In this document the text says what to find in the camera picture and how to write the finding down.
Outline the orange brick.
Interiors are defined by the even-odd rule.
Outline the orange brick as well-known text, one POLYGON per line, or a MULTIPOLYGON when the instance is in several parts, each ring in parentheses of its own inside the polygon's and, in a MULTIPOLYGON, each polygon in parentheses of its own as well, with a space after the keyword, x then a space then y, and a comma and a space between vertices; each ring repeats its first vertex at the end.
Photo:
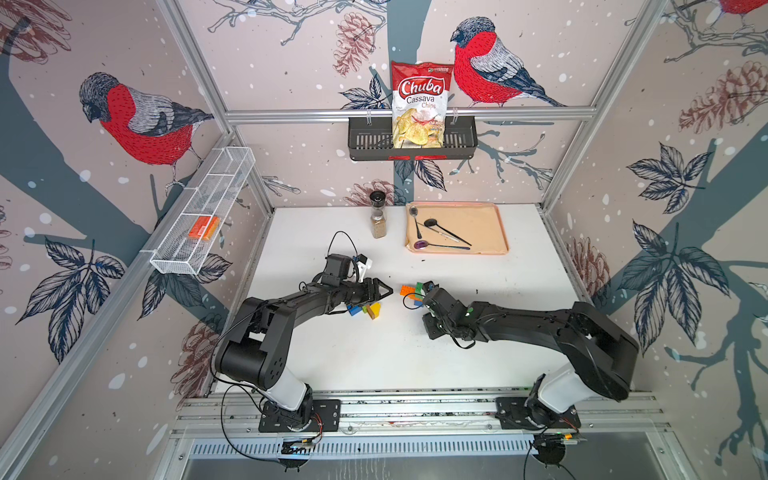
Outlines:
POLYGON ((413 286, 403 285, 400 289, 400 295, 403 297, 408 297, 416 294, 417 294, 417 290, 413 286))

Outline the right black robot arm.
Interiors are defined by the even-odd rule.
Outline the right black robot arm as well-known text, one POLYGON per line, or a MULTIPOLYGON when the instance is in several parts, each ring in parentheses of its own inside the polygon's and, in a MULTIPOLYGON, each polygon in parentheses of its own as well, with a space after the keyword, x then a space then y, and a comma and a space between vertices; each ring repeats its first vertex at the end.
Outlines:
POLYGON ((427 282, 422 321, 430 339, 448 336, 462 349, 479 342, 510 341, 562 353, 568 363, 540 375, 527 397, 500 397, 496 418, 504 429, 578 429, 575 405, 592 396, 616 402, 629 397, 639 344, 586 302, 552 311, 521 310, 475 301, 466 306, 427 282))

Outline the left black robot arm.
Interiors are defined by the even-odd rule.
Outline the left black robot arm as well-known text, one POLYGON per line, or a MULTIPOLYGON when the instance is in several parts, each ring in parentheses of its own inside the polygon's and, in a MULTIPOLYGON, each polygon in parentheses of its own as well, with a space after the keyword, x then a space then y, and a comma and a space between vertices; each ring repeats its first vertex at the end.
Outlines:
POLYGON ((213 372, 255 387, 271 402, 281 425, 305 427, 313 420, 312 389, 287 369, 294 328, 329 315, 340 305, 371 306, 393 293, 379 279, 365 278, 329 284, 315 280, 281 298, 248 298, 238 310, 235 324, 221 337, 213 372))

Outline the purple spoon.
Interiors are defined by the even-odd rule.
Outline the purple spoon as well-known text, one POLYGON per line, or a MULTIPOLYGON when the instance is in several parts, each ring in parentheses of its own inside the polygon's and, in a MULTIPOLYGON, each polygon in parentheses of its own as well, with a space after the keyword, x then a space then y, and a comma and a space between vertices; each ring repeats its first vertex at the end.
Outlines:
POLYGON ((426 240, 417 240, 413 247, 417 250, 425 250, 430 247, 434 248, 444 248, 444 249, 457 249, 457 250, 469 250, 468 246, 462 246, 462 245, 442 245, 442 244, 436 244, 436 243, 430 243, 426 240))

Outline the glass spice shaker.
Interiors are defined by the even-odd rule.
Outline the glass spice shaker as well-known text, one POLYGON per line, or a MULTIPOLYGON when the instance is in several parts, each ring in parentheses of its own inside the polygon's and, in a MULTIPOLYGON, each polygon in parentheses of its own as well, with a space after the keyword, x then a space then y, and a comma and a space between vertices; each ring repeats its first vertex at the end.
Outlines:
POLYGON ((375 239, 383 238, 387 232, 386 216, 384 208, 386 206, 386 193, 381 190, 374 190, 369 195, 371 201, 371 224, 372 235, 375 239))

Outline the beige tray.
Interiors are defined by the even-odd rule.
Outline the beige tray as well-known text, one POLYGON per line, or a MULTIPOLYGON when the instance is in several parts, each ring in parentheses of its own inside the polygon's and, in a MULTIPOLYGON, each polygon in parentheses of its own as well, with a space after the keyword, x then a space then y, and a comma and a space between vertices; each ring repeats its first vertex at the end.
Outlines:
POLYGON ((450 255, 493 255, 509 253, 509 244, 499 208, 491 203, 472 202, 411 202, 406 206, 406 247, 417 254, 450 255), (418 221, 423 238, 430 243, 442 245, 462 245, 440 233, 424 226, 429 218, 472 244, 469 250, 444 249, 430 247, 417 250, 413 244, 418 240, 410 207, 418 208, 418 221))

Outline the black spoon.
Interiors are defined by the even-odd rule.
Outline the black spoon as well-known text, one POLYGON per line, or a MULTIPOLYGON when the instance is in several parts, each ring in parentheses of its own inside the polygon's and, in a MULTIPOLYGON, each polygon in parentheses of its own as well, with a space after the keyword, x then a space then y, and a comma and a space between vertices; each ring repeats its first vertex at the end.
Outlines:
POLYGON ((465 244, 465 245, 467 245, 469 247, 472 246, 471 243, 469 243, 468 241, 466 241, 462 237, 454 234, 453 232, 449 231, 445 227, 441 226, 439 224, 439 222, 436 219, 434 219, 434 218, 429 218, 429 219, 425 220, 424 221, 424 226, 427 227, 428 229, 436 231, 436 232, 440 233, 441 235, 446 236, 447 238, 450 238, 450 239, 452 239, 452 240, 454 240, 456 242, 461 242, 461 243, 463 243, 463 244, 465 244))

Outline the small grey spoon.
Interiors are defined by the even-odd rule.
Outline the small grey spoon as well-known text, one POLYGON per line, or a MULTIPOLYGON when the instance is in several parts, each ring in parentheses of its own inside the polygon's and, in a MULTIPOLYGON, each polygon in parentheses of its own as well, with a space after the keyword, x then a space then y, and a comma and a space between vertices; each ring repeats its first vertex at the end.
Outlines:
POLYGON ((414 206, 410 207, 409 208, 409 214, 412 217, 413 222, 414 222, 417 239, 421 240, 423 238, 423 236, 422 236, 422 233, 421 233, 421 230, 420 230, 420 224, 419 224, 419 221, 418 221, 418 208, 414 207, 414 206))

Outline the Chuba cassava chips bag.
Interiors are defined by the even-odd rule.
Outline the Chuba cassava chips bag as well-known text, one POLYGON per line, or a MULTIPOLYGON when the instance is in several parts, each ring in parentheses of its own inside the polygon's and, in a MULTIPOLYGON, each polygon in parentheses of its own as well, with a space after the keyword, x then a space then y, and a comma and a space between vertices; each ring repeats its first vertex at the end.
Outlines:
POLYGON ((442 148, 453 66, 392 62, 394 148, 442 148))

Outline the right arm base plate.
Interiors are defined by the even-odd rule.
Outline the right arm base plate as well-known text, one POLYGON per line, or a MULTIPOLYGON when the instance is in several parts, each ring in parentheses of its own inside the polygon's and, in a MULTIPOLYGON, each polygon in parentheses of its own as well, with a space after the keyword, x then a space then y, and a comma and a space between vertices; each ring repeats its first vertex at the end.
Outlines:
POLYGON ((503 396, 495 399, 495 418, 503 430, 538 431, 545 428, 579 430, 581 421, 574 406, 563 413, 549 410, 538 401, 524 397, 503 396))

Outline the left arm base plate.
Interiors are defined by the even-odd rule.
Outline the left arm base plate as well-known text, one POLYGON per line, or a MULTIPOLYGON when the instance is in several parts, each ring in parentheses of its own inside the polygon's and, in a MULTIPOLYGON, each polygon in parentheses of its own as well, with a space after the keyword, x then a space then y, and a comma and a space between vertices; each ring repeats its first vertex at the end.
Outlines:
POLYGON ((291 411, 267 400, 259 422, 260 433, 319 433, 336 432, 341 417, 341 401, 336 399, 304 402, 291 411))

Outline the black wall basket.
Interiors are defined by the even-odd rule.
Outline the black wall basket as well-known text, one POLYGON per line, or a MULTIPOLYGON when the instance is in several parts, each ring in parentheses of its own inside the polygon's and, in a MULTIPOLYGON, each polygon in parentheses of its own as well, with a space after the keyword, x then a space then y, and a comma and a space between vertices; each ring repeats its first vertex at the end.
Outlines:
POLYGON ((347 146, 354 161, 468 160, 478 145, 473 117, 349 119, 347 146))

